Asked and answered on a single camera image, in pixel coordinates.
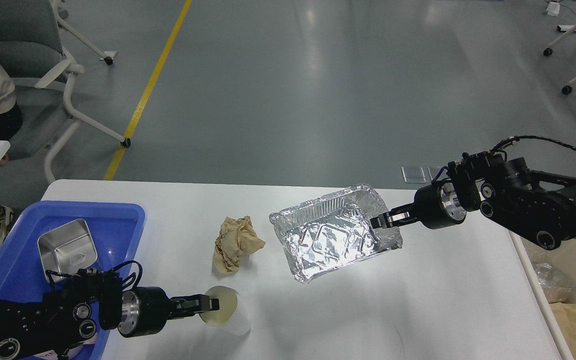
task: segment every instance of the gray floor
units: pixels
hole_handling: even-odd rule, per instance
[[[562,4],[576,11],[576,2]],[[79,109],[128,126],[183,0],[80,0],[68,22],[86,67]],[[510,135],[576,145],[576,34],[544,57],[566,7],[542,0],[195,0],[115,180],[415,189],[401,166],[442,166]],[[117,144],[84,128],[55,160],[57,178],[101,179]],[[525,140],[510,156],[576,175],[576,154]],[[0,202],[46,189],[41,158],[0,169]]]

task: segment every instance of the blue plastic bin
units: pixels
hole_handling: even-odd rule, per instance
[[[42,295],[50,291],[50,285],[43,274],[37,240],[44,233],[75,219],[84,219],[90,229],[97,251],[93,268],[107,271],[134,259],[146,219],[141,206],[134,203],[39,201],[23,210],[0,249],[0,299],[21,303],[42,300]],[[121,277],[128,276],[129,271],[129,266],[121,269]],[[96,343],[85,345],[75,360],[97,360],[104,350],[108,331],[99,327],[96,304],[93,305],[92,319],[97,322]]]

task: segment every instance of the stainless steel container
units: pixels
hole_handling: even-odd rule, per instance
[[[92,266],[97,260],[97,249],[88,224],[81,218],[41,235],[37,246],[44,275],[46,270],[75,274],[79,269]],[[64,278],[53,276],[53,279],[57,282]]]

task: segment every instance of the aluminum foil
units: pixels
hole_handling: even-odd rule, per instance
[[[307,284],[336,269],[402,247],[399,228],[373,230],[387,212],[381,196],[359,184],[270,214],[295,280]]]

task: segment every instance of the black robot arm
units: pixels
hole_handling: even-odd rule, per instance
[[[135,273],[122,280],[117,272],[135,263]],[[219,310],[219,300],[206,294],[169,298],[160,287],[137,287],[141,265],[130,260],[108,271],[80,269],[67,277],[64,287],[43,294],[41,302],[0,300],[0,360],[16,360],[55,351],[68,359],[68,351],[98,331],[117,329],[123,337],[156,334],[168,320]],[[98,324],[91,304],[98,303]]]
[[[541,136],[514,136],[489,151],[463,153],[451,161],[430,185],[414,194],[414,201],[373,219],[373,228],[421,222],[439,229],[464,222],[467,212],[486,218],[547,249],[576,238],[576,177],[532,171],[523,157],[506,159],[504,148],[520,139],[540,139],[576,151],[576,147]],[[559,189],[546,190],[544,184]]]

